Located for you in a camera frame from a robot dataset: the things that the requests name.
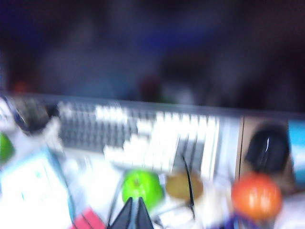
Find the wooden surface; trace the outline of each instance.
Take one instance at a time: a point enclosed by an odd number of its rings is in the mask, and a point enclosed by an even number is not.
[[[245,161],[245,156],[248,152],[249,144],[252,136],[264,125],[264,124],[280,124],[285,128],[288,128],[287,120],[271,119],[271,118],[258,118],[258,117],[244,117],[244,122],[241,127],[240,136],[240,166],[236,170],[239,176],[252,171],[252,166],[249,162]],[[275,183],[278,184],[283,194],[292,194],[298,191],[295,186],[295,179],[293,175],[292,162],[289,158],[283,172],[271,175]]]

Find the red object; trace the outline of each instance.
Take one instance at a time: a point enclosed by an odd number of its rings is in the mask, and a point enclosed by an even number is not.
[[[282,194],[278,186],[265,174],[250,173],[233,185],[232,201],[235,209],[254,220],[276,216],[282,208]]]
[[[106,229],[106,226],[93,210],[88,208],[74,220],[70,229]]]

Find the eyeglasses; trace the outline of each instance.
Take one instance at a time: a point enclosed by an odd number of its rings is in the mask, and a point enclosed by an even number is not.
[[[182,156],[182,159],[187,174],[190,201],[187,204],[168,209],[155,216],[153,222],[162,229],[190,228],[195,223],[192,180],[184,156]]]

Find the green object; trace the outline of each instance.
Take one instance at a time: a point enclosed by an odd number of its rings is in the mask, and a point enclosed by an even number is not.
[[[132,170],[123,182],[122,198],[124,203],[129,197],[142,197],[146,208],[151,210],[163,198],[163,189],[155,173],[143,170]]]
[[[9,138],[5,134],[0,133],[0,166],[7,163],[13,154],[14,147]]]

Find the cluttered desk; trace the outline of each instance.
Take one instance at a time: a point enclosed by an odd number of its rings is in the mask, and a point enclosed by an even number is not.
[[[30,94],[0,108],[0,228],[305,227],[302,121]]]

